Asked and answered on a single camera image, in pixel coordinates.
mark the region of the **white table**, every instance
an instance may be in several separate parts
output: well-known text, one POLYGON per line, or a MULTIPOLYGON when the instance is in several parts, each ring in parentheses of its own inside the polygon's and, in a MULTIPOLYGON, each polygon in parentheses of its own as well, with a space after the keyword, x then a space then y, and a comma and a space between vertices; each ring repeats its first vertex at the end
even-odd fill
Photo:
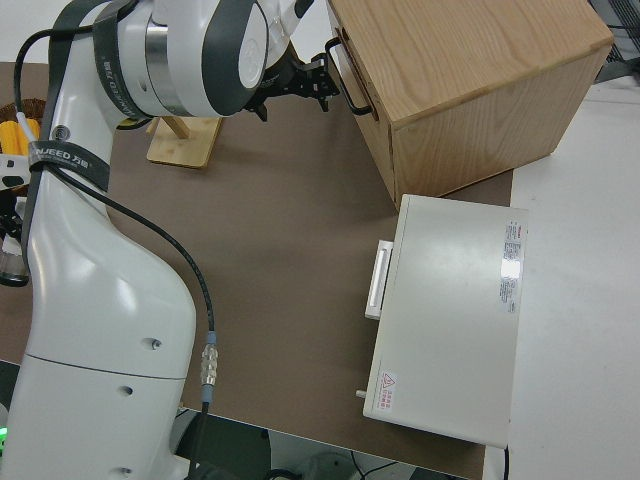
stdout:
MULTIPOLYGON (((0 61, 13 61, 66 3, 4 0, 0 61)), ((294 37, 301 58, 330 36, 318 1, 294 37)), ((28 60, 46 62, 46 43, 28 60)), ((512 480, 640 472, 639 180, 640 88, 630 79, 592 87, 558 150, 515 172, 512 205, 530 211, 530 225, 512 480)), ((501 479, 502 471, 502 452, 487 449, 484 478, 501 479)))

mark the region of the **green light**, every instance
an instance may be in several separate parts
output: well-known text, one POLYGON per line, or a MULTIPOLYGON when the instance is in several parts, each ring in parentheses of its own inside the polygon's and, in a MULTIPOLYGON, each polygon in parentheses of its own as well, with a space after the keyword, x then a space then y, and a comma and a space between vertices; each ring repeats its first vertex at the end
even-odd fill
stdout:
POLYGON ((2 455, 2 452, 4 451, 4 441, 7 439, 7 429, 6 428, 0 428, 0 456, 2 455))

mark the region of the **wooden box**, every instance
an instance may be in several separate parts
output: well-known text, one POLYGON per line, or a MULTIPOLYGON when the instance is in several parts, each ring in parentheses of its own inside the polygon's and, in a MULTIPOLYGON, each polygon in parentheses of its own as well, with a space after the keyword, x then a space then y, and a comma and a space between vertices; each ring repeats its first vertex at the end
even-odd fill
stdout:
POLYGON ((586 0, 329 0, 345 85, 397 206, 550 154, 612 35, 586 0))

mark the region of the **brown table surface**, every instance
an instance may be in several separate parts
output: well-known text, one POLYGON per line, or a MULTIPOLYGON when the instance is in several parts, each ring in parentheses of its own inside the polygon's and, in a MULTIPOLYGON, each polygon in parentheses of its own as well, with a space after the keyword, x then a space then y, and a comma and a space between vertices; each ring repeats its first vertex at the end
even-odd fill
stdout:
MULTIPOLYGON (((0 64, 0 105, 12 101, 0 64)), ((44 98, 43 65, 27 65, 23 98, 44 98)), ((212 412, 229 419, 481 478, 484 447, 365 418, 377 323, 364 308, 378 239, 397 213, 342 99, 269 102, 269 122, 225 119, 205 170, 145 160, 150 139, 118 132, 110 195, 157 222, 190 250, 213 293, 220 367, 212 412)), ((451 195, 509 204, 511 174, 451 195)), ((127 235, 185 279, 200 324, 183 399, 199 408, 204 307, 181 257, 155 234, 114 214, 127 235)), ((0 358, 19 363, 31 290, 0 289, 0 358)))

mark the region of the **red warning triangle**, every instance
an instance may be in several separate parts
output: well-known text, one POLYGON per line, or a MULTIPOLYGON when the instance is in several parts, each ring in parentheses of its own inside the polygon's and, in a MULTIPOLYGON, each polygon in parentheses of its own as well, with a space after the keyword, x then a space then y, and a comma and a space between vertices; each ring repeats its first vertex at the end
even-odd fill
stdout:
POLYGON ((385 373, 382 376, 382 388, 389 388, 391 385, 395 385, 396 381, 389 376, 388 373, 385 373))

